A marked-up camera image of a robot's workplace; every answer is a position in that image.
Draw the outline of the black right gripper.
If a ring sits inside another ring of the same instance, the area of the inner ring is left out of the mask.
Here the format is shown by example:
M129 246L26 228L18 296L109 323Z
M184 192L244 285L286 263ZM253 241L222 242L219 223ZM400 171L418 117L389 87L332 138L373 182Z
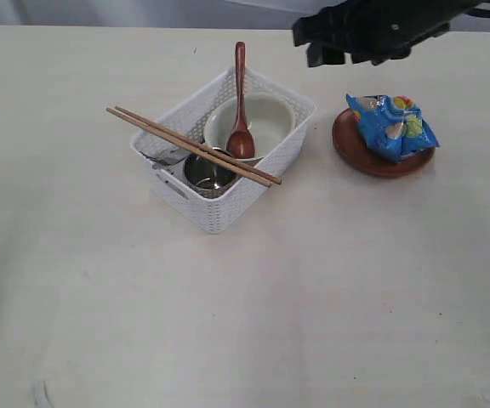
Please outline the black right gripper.
M450 21L473 9L473 1L345 1L295 21L296 47L307 45L309 67L380 65L406 59L412 48L450 29Z

